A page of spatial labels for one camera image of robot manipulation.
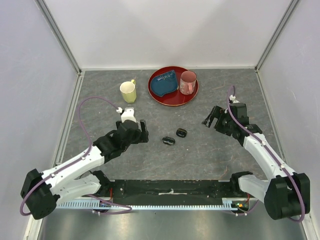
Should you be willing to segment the black oval charging case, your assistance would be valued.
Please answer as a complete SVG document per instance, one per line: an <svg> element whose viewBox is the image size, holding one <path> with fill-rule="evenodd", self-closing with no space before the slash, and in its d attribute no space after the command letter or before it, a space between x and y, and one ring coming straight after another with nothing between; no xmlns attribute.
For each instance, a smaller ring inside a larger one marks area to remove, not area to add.
<svg viewBox="0 0 320 240"><path fill-rule="evenodd" d="M172 138L172 137L169 137L169 136L164 136L164 137L162 138L162 142L163 142L165 145L169 145L169 146L173 146L173 145L176 143L175 139Z"/></svg>

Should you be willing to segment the black glossy charging case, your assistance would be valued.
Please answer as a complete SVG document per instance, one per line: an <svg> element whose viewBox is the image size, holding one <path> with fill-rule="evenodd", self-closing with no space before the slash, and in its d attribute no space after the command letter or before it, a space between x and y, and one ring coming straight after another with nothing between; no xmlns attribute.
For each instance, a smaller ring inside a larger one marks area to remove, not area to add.
<svg viewBox="0 0 320 240"><path fill-rule="evenodd" d="M175 133L178 137L180 137L180 138L185 138L186 136L187 136L187 134L188 134L188 132L185 130L185 129L183 129L183 128L178 128L177 130L176 130L176 133Z"/></svg>

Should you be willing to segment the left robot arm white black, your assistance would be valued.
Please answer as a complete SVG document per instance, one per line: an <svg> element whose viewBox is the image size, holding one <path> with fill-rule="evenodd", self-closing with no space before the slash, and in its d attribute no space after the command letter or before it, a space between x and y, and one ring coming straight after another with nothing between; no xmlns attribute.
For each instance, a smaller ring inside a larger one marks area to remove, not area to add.
<svg viewBox="0 0 320 240"><path fill-rule="evenodd" d="M63 164L26 174L22 189L20 214L43 219L65 202L82 196L106 196L110 181L101 171L94 171L83 180L79 176L119 157L130 145L147 143L149 132L145 120L117 121L116 129L99 137L86 150Z"/></svg>

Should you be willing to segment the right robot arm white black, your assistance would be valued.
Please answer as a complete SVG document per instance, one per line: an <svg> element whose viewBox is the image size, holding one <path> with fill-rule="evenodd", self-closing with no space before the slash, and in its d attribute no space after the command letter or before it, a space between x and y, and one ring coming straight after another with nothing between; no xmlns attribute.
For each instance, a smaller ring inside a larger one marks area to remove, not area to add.
<svg viewBox="0 0 320 240"><path fill-rule="evenodd" d="M267 177L262 181L249 171L232 174L229 191L233 196L250 194L264 204L273 220L298 216L298 222L303 221L310 212L310 179L289 167L272 149L262 130L250 123L245 103L229 102L226 109L216 105L202 124L237 140Z"/></svg>

